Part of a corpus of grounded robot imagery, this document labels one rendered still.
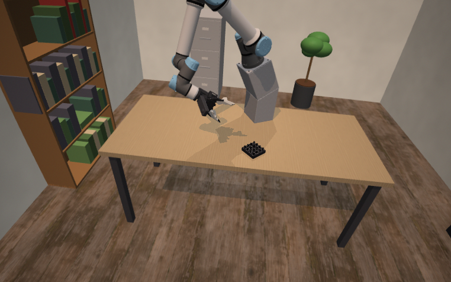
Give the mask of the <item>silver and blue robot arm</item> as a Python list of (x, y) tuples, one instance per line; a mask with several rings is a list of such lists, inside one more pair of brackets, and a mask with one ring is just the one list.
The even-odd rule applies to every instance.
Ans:
[(199, 63), (190, 58), (196, 27), (201, 10), (206, 4), (212, 11), (218, 12), (236, 31), (235, 38), (241, 53), (241, 64), (246, 69), (261, 65), (272, 47), (272, 41), (258, 28), (254, 28), (231, 0), (186, 0), (187, 8), (181, 34), (172, 58), (173, 66), (180, 70), (173, 75), (169, 88), (193, 100), (199, 89), (190, 84)]

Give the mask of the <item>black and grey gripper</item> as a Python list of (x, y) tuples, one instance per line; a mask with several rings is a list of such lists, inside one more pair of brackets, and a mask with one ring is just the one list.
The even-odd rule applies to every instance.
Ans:
[(216, 111), (213, 110), (213, 106), (216, 105), (215, 103), (217, 103), (218, 105), (221, 105), (221, 104), (234, 105), (235, 103), (228, 101), (226, 97), (219, 99), (219, 98), (217, 98), (218, 97), (217, 94), (215, 94), (215, 93), (212, 94), (212, 93), (213, 93), (212, 91), (207, 92), (207, 91), (199, 88), (199, 91), (193, 100), (196, 101), (196, 99), (198, 99), (200, 97), (200, 95), (204, 96), (207, 106), (209, 108), (208, 115), (220, 123), (219, 119), (216, 116)]

